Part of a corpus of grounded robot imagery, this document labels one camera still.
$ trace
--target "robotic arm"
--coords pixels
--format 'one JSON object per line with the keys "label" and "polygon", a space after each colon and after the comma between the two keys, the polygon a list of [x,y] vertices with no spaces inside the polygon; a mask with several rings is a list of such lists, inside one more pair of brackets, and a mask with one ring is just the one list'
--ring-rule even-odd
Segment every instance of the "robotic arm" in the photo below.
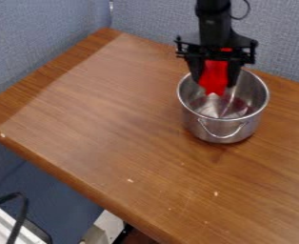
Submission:
{"label": "robotic arm", "polygon": [[[249,12],[247,0],[243,1]],[[177,57],[185,59],[197,83],[202,80],[209,61],[222,61],[218,63],[225,64],[226,86],[230,88],[235,84],[241,67],[255,63],[257,41],[238,35],[231,29],[230,0],[197,0],[195,15],[199,32],[175,38]]]}

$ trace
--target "wood grain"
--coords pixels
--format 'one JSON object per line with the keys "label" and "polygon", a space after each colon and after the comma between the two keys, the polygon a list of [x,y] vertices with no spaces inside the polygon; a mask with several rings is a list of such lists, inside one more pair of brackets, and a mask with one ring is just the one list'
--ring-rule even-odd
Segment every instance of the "wood grain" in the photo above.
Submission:
{"label": "wood grain", "polygon": [[214,145],[181,127],[185,73],[101,30],[0,94],[0,141],[159,243],[299,243],[299,84],[255,71],[257,133]]}

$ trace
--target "red object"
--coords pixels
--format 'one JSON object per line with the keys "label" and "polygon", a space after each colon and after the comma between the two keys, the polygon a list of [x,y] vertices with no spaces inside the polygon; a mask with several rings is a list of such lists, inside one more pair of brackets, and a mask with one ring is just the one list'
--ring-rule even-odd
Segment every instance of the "red object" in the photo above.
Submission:
{"label": "red object", "polygon": [[203,73],[198,84],[203,87],[206,95],[223,94],[227,85],[227,61],[206,60],[203,62]]}

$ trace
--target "pot rim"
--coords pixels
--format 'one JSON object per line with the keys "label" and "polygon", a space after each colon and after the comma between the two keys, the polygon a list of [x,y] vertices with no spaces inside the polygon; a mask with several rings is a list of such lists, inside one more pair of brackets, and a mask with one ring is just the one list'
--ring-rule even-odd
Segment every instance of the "pot rim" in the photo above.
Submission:
{"label": "pot rim", "polygon": [[269,90],[266,88],[266,85],[265,83],[262,82],[262,80],[258,78],[258,76],[255,74],[253,74],[250,71],[246,71],[246,70],[241,70],[241,72],[246,72],[249,73],[254,78],[255,80],[259,82],[261,86],[263,87],[265,89],[265,101],[263,101],[263,104],[262,106],[257,109],[257,111],[254,111],[253,113],[242,116],[242,117],[238,117],[238,118],[211,118],[211,117],[207,117],[205,115],[201,115],[198,114],[197,112],[194,112],[182,102],[182,99],[179,97],[179,87],[182,85],[182,83],[185,82],[185,79],[190,76],[190,72],[187,74],[183,75],[183,77],[181,78],[178,84],[177,84],[177,88],[175,88],[175,95],[177,95],[177,99],[182,105],[182,107],[190,112],[193,113],[194,115],[197,115],[199,118],[203,118],[206,120],[211,120],[211,121],[223,121],[223,122],[229,122],[229,121],[239,121],[239,120],[243,120],[243,119],[249,119],[250,117],[255,116],[258,113],[261,113],[261,111],[263,110],[265,106],[267,105],[267,102],[269,102]]}

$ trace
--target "stainless steel pot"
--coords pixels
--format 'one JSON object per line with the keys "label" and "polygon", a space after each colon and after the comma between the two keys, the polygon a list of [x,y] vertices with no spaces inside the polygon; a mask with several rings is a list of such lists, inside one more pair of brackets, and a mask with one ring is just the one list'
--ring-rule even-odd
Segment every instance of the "stainless steel pot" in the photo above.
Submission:
{"label": "stainless steel pot", "polygon": [[203,88],[185,75],[177,86],[183,126],[201,140],[233,143],[257,129],[269,91],[259,78],[241,70],[235,86],[222,96],[203,94]]}

